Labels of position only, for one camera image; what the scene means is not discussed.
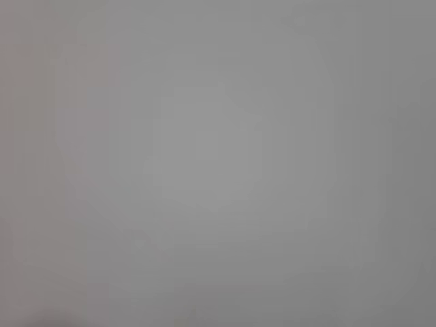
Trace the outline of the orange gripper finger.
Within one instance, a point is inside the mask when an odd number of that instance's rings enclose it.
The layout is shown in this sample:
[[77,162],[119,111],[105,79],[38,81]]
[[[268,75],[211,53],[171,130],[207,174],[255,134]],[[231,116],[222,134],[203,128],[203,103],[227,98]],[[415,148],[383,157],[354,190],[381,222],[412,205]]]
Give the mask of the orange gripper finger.
[[62,315],[38,315],[27,319],[24,327],[87,327],[80,319]]

